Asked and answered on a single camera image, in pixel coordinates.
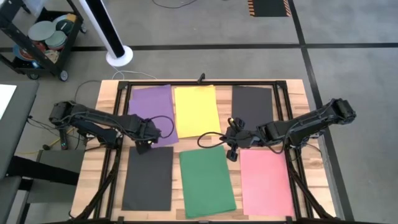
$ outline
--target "green paper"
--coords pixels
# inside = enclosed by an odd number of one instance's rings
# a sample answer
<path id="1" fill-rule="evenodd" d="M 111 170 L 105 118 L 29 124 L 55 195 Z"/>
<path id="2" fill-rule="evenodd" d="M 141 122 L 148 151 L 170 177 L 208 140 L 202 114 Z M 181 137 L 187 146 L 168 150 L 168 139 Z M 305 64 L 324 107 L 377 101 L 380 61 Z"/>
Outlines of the green paper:
<path id="1" fill-rule="evenodd" d="M 187 218 L 236 209 L 223 146 L 180 153 Z"/>

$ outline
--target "gray floor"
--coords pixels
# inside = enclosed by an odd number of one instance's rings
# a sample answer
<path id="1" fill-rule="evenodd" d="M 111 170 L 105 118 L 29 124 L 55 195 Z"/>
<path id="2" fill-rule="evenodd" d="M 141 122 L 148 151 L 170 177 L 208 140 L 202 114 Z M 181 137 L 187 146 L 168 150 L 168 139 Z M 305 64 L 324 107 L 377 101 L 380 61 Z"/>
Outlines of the gray floor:
<path id="1" fill-rule="evenodd" d="M 158 2 L 171 5 L 180 1 Z M 398 42 L 395 0 L 294 2 L 307 43 Z M 246 0 L 198 0 L 181 9 L 163 9 L 149 0 L 105 3 L 119 35 L 128 45 L 297 43 L 290 17 L 250 17 Z M 66 9 L 63 1 L 49 1 L 47 7 Z M 27 30 L 29 17 L 21 11 L 15 23 Z M 89 33 L 79 34 L 76 45 L 103 45 L 91 24 L 86 23 Z M 0 47 L 12 45 L 12 41 L 0 35 Z M 74 52 L 67 65 L 68 82 L 42 77 L 32 116 L 46 121 L 52 104 L 72 99 L 83 81 L 110 79 L 115 71 L 104 57 L 105 52 Z M 318 49 L 310 50 L 310 57 L 322 100 L 346 98 L 358 114 L 353 124 L 331 129 L 355 218 L 395 223 L 398 165 L 394 137 L 398 104 L 394 97 L 398 93 L 395 88 L 398 49 Z M 315 108 L 298 49 L 136 51 L 134 61 L 123 69 L 157 78 L 198 78 L 203 72 L 208 78 L 299 78 L 303 79 L 310 105 Z M 126 73 L 126 78 L 147 77 Z M 0 81 L 25 79 L 0 64 Z M 98 90 L 97 83 L 87 84 L 85 90 L 79 92 L 77 101 L 94 106 Z M 54 138 L 46 130 L 26 126 L 17 151 L 39 150 Z M 27 223 L 64 220 L 70 204 L 35 205 Z M 51 215 L 44 215 L 49 208 Z M 9 223 L 15 223 L 15 210 Z"/>

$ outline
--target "black paper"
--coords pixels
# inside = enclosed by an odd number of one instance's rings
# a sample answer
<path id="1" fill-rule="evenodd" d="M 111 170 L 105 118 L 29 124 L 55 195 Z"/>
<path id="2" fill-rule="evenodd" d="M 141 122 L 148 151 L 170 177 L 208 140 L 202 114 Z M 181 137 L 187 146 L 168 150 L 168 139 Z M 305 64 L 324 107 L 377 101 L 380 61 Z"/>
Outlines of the black paper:
<path id="1" fill-rule="evenodd" d="M 122 210 L 170 211 L 173 147 L 159 147 L 144 154 L 130 148 Z"/>
<path id="2" fill-rule="evenodd" d="M 272 89 L 233 86 L 232 117 L 241 118 L 246 123 L 244 128 L 251 131 L 273 121 Z"/>

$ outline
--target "wooden tabletop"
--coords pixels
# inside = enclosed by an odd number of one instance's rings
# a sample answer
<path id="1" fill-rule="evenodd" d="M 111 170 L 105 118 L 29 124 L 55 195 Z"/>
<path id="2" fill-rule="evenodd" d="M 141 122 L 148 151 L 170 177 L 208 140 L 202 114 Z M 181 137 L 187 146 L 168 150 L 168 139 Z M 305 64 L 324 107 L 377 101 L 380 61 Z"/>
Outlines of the wooden tabletop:
<path id="1" fill-rule="evenodd" d="M 147 80 L 131 80 L 135 82 L 147 81 Z M 175 80 L 154 80 L 157 81 L 175 81 Z M 255 81 L 274 81 L 274 80 L 255 80 Z M 289 98 L 292 104 L 293 116 L 297 117 L 301 114 L 308 113 L 310 111 L 307 96 L 305 94 L 304 85 L 302 80 L 286 80 Z M 98 101 L 96 109 L 107 113 L 113 112 L 114 102 L 117 92 L 117 80 L 105 80 L 102 81 L 101 89 L 99 90 Z M 147 88 L 149 86 L 134 86 L 134 88 Z M 270 88 L 269 86 L 256 86 L 263 88 Z M 124 97 L 126 91 L 123 91 L 122 100 L 120 105 L 119 114 L 123 111 Z M 282 110 L 284 112 L 284 119 L 287 120 L 287 112 L 285 110 L 285 102 L 283 93 L 280 90 Z M 231 117 L 231 102 L 232 102 L 232 87 L 231 86 L 216 86 L 216 101 L 218 114 L 220 117 L 221 132 L 224 133 L 228 127 L 227 119 Z M 274 120 L 277 121 L 277 112 L 275 106 L 274 96 L 272 97 L 274 105 Z M 219 139 L 217 136 L 210 136 L 203 140 L 204 145 L 211 145 L 218 143 Z M 316 140 L 310 140 L 310 144 L 318 147 Z M 172 181 L 172 206 L 169 212 L 146 212 L 146 211 L 123 211 L 121 210 L 124 183 L 126 180 L 127 173 L 127 162 L 129 157 L 129 148 L 134 145 L 134 142 L 128 138 L 124 138 L 123 149 L 121 154 L 121 163 L 119 166 L 118 181 L 116 184 L 116 193 L 114 198 L 114 205 L 112 211 L 112 220 L 117 220 L 119 216 L 124 216 L 125 221 L 182 221 L 185 220 L 185 210 L 183 202 L 183 191 L 182 191 L 182 180 L 179 163 L 179 152 L 189 151 L 198 149 L 197 138 L 183 138 L 174 147 L 174 158 L 173 158 L 173 181 Z M 87 145 L 89 147 L 98 146 L 98 142 L 95 140 L 90 141 Z M 280 150 L 281 146 L 274 147 L 276 150 Z M 104 160 L 104 149 L 98 149 L 94 151 L 88 151 L 85 154 L 83 164 L 81 167 L 79 182 L 76 188 L 75 199 L 73 201 L 72 216 L 78 215 L 92 199 L 100 182 L 101 169 Z M 111 164 L 113 163 L 114 154 L 111 155 Z M 326 179 L 325 169 L 322 162 L 322 157 L 319 151 L 312 147 L 305 147 L 302 150 L 302 159 L 305 168 L 305 174 L 307 178 L 308 188 L 319 201 L 319 203 L 325 208 L 331 215 L 335 215 L 333 202 L 331 201 L 330 189 L 328 181 Z M 237 209 L 233 212 L 222 213 L 212 215 L 209 217 L 200 217 L 197 220 L 230 220 L 230 221 L 245 221 L 245 220 L 264 220 L 264 221 L 277 221 L 285 220 L 285 217 L 267 217 L 267 216 L 254 216 L 254 215 L 243 215 L 242 205 L 242 189 L 241 189 L 241 174 L 239 162 L 228 161 L 228 168 L 231 177 L 231 183 L 233 186 L 234 197 L 236 201 Z M 298 195 L 300 199 L 300 206 L 303 217 L 305 217 L 305 206 L 303 202 L 303 195 L 299 188 Z M 105 216 L 106 202 L 108 199 L 108 190 L 105 192 L 103 197 L 101 217 Z"/>

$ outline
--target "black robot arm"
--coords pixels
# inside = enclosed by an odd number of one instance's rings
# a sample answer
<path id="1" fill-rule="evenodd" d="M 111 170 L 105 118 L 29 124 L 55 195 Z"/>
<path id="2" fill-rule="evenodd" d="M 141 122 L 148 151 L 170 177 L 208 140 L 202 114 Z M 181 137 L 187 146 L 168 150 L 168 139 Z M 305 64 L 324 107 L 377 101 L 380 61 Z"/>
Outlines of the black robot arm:
<path id="1" fill-rule="evenodd" d="M 157 143 L 160 138 L 160 130 L 151 119 L 142 119 L 136 114 L 117 116 L 73 101 L 56 103 L 49 120 L 58 129 L 71 125 L 78 128 L 80 134 L 92 134 L 101 144 L 110 148 L 118 146 L 117 129 L 136 142 L 140 154 L 148 151 L 150 145 Z M 104 129 L 97 124 L 110 128 Z"/>
<path id="2" fill-rule="evenodd" d="M 244 129 L 244 121 L 235 118 L 228 120 L 229 127 L 220 140 L 231 146 L 228 159 L 236 161 L 236 149 L 253 146 L 273 146 L 284 143 L 286 146 L 299 147 L 305 144 L 313 134 L 321 134 L 331 124 L 349 124 L 356 117 L 355 111 L 346 100 L 332 99 L 321 108 L 303 114 L 290 121 L 273 121 L 257 126 L 255 131 Z"/>

